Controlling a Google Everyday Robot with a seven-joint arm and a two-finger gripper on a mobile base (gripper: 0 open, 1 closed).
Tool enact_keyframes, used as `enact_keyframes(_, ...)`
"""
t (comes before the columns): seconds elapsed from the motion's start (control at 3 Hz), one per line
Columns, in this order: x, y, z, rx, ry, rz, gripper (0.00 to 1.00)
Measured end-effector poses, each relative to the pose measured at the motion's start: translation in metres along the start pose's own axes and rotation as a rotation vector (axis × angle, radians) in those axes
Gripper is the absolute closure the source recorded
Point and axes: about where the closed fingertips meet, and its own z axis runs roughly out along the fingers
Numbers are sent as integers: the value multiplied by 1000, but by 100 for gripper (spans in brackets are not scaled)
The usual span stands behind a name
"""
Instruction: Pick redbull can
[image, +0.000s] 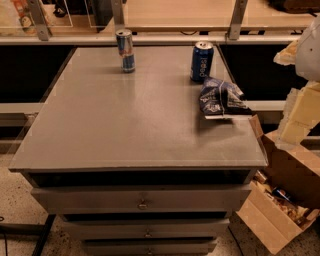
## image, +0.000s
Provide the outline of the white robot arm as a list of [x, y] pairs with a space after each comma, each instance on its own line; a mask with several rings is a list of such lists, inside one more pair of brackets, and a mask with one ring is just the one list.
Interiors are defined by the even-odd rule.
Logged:
[[273, 61], [283, 66], [294, 65], [296, 74], [307, 80], [302, 89], [292, 89], [287, 96], [276, 141], [284, 149], [299, 145], [320, 122], [320, 15]]

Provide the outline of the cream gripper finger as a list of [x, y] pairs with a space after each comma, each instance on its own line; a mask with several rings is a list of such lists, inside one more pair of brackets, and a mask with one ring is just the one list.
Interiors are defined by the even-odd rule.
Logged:
[[299, 145], [320, 122], [320, 83], [309, 81], [302, 89], [292, 88], [287, 95], [277, 143]]
[[273, 61], [283, 66], [294, 65], [296, 61], [297, 46], [298, 41], [292, 41], [286, 48], [275, 55]]

